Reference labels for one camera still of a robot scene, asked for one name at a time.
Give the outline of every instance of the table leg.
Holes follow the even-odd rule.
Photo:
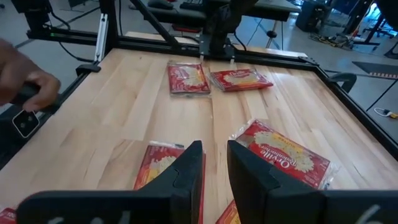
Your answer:
[[[278,26],[278,21],[275,21],[274,22],[274,27],[272,28],[273,32],[275,32],[277,26]],[[271,38],[271,37],[268,39],[268,43],[266,45],[266,48],[269,48],[269,46],[271,45],[272,40],[273,40],[273,38]]]

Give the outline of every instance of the black metal frame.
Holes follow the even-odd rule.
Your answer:
[[[157,29],[159,34],[166,41],[119,36],[117,30],[114,1],[99,0],[101,12],[106,13],[109,19],[105,54],[109,53],[109,51],[113,48],[119,48],[162,54],[183,55],[189,57],[201,56],[199,45],[178,43],[173,36],[171,36],[163,29],[163,27],[161,27],[158,20],[148,11],[148,9],[141,3],[140,0],[131,0],[131,2],[143,15],[146,15],[146,19],[149,20],[149,22]],[[28,31],[27,35],[29,36],[29,38],[32,39],[95,45],[97,33],[52,29],[49,33],[45,33],[42,31],[35,32],[34,30],[30,30]],[[207,55],[205,58],[210,60],[230,60],[230,58],[219,55]],[[398,160],[398,143],[394,139],[392,139],[390,135],[388,135],[388,133],[386,133],[385,130],[383,130],[380,125],[378,125],[372,119],[372,117],[370,117],[370,115],[368,115],[367,112],[365,112],[365,110],[363,110],[348,95],[347,91],[345,91],[345,89],[349,90],[352,87],[352,83],[349,85],[343,85],[344,88],[340,87],[339,84],[337,84],[337,82],[341,81],[352,82],[354,80],[352,79],[352,77],[348,77],[347,80],[342,79],[347,77],[329,77],[325,73],[325,71],[323,71],[320,66],[316,64],[311,58],[289,57],[283,55],[264,54],[259,52],[250,52],[235,49],[234,61],[240,63],[266,65],[271,67],[306,70],[315,73],[318,78],[351,111],[351,113],[355,115],[355,117],[357,117],[357,119],[366,127],[366,129],[389,151],[389,153],[396,160]],[[82,83],[87,75],[87,73],[80,75],[78,79],[70,85],[70,87],[63,93],[62,101],[65,101],[69,97],[69,95],[79,86],[79,84]],[[44,124],[48,118],[49,115],[43,115],[43,117],[41,118],[42,124]]]

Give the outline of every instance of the concrete floor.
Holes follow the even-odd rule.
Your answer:
[[[11,0],[0,0],[6,5],[6,8],[0,9],[0,37],[10,41],[16,46],[20,46],[19,50],[28,55],[34,62],[41,66],[46,71],[54,74],[61,80],[62,89],[71,84],[76,78],[75,68],[81,64],[71,56],[67,55],[56,42],[47,42],[43,40],[27,41],[25,35],[28,30],[25,17],[18,14],[11,4]],[[83,12],[89,11],[99,6],[98,2],[88,1],[85,6],[77,6],[70,11],[67,0],[53,0],[51,1],[53,9],[58,17],[69,21],[74,17],[82,15]],[[128,9],[129,1],[122,0],[122,27],[123,32],[138,31],[154,34],[156,30],[150,26],[147,21],[143,20],[143,16],[139,11],[132,11]],[[364,73],[360,68],[352,64],[352,61],[384,63],[389,65],[398,65],[398,60],[385,58],[382,55],[387,52],[397,41],[396,39],[388,39],[387,37],[374,37],[373,41],[381,42],[379,48],[372,52],[371,46],[355,47],[353,51],[333,48],[329,45],[314,42],[308,38],[308,33],[302,32],[295,26],[295,18],[297,15],[292,15],[291,18],[283,23],[283,46],[284,50],[305,52],[308,56],[313,57],[325,70],[337,70],[341,72]],[[100,18],[99,10],[91,14],[79,18],[70,25],[72,29],[84,31],[98,31],[98,21]],[[59,25],[59,21],[51,18],[53,25]],[[267,19],[258,19],[253,17],[244,17],[242,23],[238,27],[236,33],[238,37],[249,46],[265,47],[268,41],[265,30],[272,29],[274,21]],[[170,24],[163,24],[171,34],[181,35],[180,32],[175,32],[171,29]],[[278,23],[277,33],[278,37],[274,40],[271,48],[278,49],[282,47],[282,26]],[[83,58],[93,58],[94,47],[64,44],[65,47],[73,52],[75,55]],[[352,98],[363,108],[368,108],[376,99],[379,98],[393,81],[381,80],[375,78],[358,77],[354,88],[349,93]],[[397,105],[397,91],[398,85],[391,88],[390,92],[381,100],[380,105],[396,110]],[[7,107],[0,108],[0,113]],[[381,118],[374,114],[372,110],[369,112],[371,116],[386,129],[392,133],[396,133],[397,122],[390,121],[387,118]]]

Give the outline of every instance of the desk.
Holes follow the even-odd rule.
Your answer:
[[[206,23],[206,15],[211,15],[219,7],[229,3],[229,0],[203,0],[205,12],[181,9],[183,0],[173,2],[174,9],[156,9],[148,7],[159,22],[183,24],[186,26],[203,27]],[[259,0],[245,16],[260,17],[275,21],[287,21],[291,12],[301,12],[300,8],[286,0]]]
[[[201,139],[206,151],[204,223],[214,223],[233,199],[226,141],[251,118],[263,119],[341,164],[331,185],[335,189],[398,187],[398,162],[314,73],[239,63],[238,68],[267,74],[275,85],[235,93],[212,87],[211,98],[172,98],[165,71],[169,60],[198,62],[113,49],[101,62],[102,70],[89,75],[0,171],[0,203],[16,205],[40,190],[132,189],[147,141],[188,146]],[[204,66],[230,68],[227,62]]]

